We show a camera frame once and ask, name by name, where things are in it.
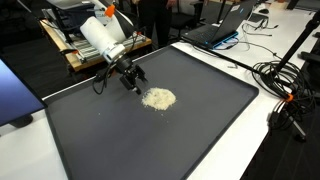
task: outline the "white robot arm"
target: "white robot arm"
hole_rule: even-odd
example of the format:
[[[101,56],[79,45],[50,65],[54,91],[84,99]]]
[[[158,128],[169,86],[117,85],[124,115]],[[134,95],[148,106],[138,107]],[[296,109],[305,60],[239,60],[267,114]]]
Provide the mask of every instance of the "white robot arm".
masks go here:
[[[108,5],[104,1],[91,0],[91,2],[101,10],[106,9],[104,4]],[[121,44],[133,34],[133,25],[127,17],[114,10],[114,6],[109,6],[107,11],[109,10],[111,13],[105,13],[109,16],[106,26],[96,17],[90,17],[80,27],[80,30],[89,43],[104,57],[109,64],[108,67],[114,67],[118,73],[122,74],[120,78],[122,84],[128,90],[141,94],[141,90],[136,85],[136,78],[146,81],[145,73],[138,65],[133,66],[132,60],[125,56],[125,47]],[[97,75],[94,81],[100,82],[107,77],[108,73],[104,73],[103,76]]]

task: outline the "pile of rice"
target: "pile of rice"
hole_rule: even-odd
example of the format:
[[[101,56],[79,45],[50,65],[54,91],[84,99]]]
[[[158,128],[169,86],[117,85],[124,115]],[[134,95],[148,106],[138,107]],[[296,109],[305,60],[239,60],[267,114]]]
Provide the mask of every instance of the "pile of rice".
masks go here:
[[[142,98],[142,104],[155,110],[167,110],[176,102],[176,96],[168,89],[150,88]]]

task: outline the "monitor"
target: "monitor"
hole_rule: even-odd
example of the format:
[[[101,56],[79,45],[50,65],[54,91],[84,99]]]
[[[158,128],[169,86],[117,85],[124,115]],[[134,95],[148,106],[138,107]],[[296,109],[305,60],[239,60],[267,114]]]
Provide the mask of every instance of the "monitor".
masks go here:
[[[0,57],[0,126],[23,127],[32,122],[31,114],[46,104]]]

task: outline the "black mat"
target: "black mat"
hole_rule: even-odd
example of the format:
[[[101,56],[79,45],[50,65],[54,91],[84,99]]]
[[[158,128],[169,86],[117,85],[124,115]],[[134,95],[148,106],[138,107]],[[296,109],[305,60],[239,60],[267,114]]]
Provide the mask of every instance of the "black mat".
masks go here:
[[[70,179],[184,179],[256,97],[258,89],[175,49],[139,61],[148,85],[177,97],[167,111],[141,104],[117,77],[47,99],[49,124]]]

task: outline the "table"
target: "table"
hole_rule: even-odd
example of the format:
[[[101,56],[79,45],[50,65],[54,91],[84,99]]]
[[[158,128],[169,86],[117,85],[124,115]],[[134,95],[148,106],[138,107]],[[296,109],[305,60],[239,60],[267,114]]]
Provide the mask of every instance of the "table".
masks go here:
[[[59,36],[57,31],[54,30],[52,27],[46,25],[45,23],[40,22],[42,29],[45,32],[45,34],[47,34],[48,37],[50,39],[52,39],[53,43],[58,47],[59,51],[62,51],[65,49],[70,49],[70,47],[68,47],[66,42],[64,42],[64,40]],[[151,39],[149,39],[149,38],[145,38],[144,42],[136,43],[132,49],[131,49],[131,46],[126,47],[127,53],[139,51],[140,55],[144,55],[146,53],[149,53],[149,52],[151,52],[151,50],[152,50],[152,42],[151,42]],[[67,62],[68,71],[70,73],[84,71],[92,66],[100,64],[102,62],[105,62],[105,60],[102,57],[100,57],[100,58],[92,60],[92,61],[87,61],[87,62],[81,63],[79,58],[75,54],[72,54],[72,53],[66,54],[64,57]]]
[[[311,18],[309,12],[302,10],[270,9],[269,24],[270,26],[279,24],[279,27],[275,30],[264,30],[263,33],[272,33],[272,38],[249,36],[248,39],[252,43],[269,47],[279,56],[283,56]],[[291,24],[289,19],[301,23]],[[316,38],[309,37],[297,53],[310,51],[315,42]],[[201,53],[188,43],[175,43],[173,46],[257,86],[250,72],[241,67],[228,68],[232,63]],[[231,50],[219,52],[250,66],[259,61],[273,60],[272,54],[268,51],[253,46],[246,51],[246,48],[245,44],[239,44]],[[304,61],[297,58],[297,53],[290,62],[301,67]],[[224,133],[189,179],[240,179],[268,132],[268,115],[278,101],[279,99],[260,88],[258,97]],[[0,128],[0,133],[4,134],[0,138],[0,161],[5,162],[0,164],[0,179],[67,179],[44,111],[37,112],[33,116],[35,121],[25,128],[14,129],[10,126]]]

